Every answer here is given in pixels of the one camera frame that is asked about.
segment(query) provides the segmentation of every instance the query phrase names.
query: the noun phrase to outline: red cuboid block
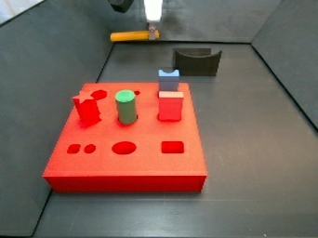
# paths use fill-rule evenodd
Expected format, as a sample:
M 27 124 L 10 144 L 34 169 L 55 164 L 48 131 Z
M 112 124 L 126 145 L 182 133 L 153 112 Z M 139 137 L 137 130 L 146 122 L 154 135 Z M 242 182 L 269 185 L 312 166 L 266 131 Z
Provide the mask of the red cuboid block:
M 118 121 L 115 93 L 137 94 L 138 120 Z M 159 99 L 155 83 L 86 84 L 84 91 L 100 90 L 102 121 L 80 122 L 74 108 L 48 161 L 44 178 L 56 192 L 199 192 L 207 176 L 203 147 L 191 94 L 185 92 L 183 119 L 158 120 Z

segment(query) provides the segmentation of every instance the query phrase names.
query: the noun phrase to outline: green cylinder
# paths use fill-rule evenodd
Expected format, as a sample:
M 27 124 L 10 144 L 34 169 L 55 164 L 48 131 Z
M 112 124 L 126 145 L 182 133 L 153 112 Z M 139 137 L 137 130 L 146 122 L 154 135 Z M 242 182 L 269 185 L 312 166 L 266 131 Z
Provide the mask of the green cylinder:
M 133 124 L 137 120 L 135 94 L 131 90 L 122 90 L 115 94 L 115 103 L 119 121 L 122 124 Z

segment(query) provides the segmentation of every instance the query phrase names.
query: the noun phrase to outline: red star block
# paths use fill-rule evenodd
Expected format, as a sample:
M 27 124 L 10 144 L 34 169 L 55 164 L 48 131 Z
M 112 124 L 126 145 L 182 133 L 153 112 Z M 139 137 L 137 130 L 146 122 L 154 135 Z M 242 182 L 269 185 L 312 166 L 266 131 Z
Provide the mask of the red star block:
M 79 95 L 74 97 L 74 102 L 79 113 L 79 119 L 83 123 L 90 125 L 100 121 L 98 102 L 91 94 L 92 92 L 80 91 Z

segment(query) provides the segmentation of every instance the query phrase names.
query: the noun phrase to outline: gray wall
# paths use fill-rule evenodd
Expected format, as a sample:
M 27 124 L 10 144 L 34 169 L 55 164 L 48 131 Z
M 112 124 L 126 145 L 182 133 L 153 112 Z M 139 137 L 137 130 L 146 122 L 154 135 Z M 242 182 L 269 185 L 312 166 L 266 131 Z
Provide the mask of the gray wall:
M 31 235 L 44 166 L 82 84 L 112 44 L 104 0 L 50 0 L 0 28 L 0 235 Z
M 285 0 L 253 46 L 318 127 L 318 1 Z
M 251 43 L 281 0 L 165 0 L 161 39 Z M 147 29 L 143 0 L 126 14 L 110 10 L 111 32 Z

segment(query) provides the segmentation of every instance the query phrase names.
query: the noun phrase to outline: blue block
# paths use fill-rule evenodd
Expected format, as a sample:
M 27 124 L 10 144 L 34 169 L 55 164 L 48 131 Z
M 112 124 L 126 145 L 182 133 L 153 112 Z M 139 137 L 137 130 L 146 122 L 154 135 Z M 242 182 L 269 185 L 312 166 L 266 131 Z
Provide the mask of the blue block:
M 178 91 L 179 71 L 166 73 L 159 70 L 159 91 Z

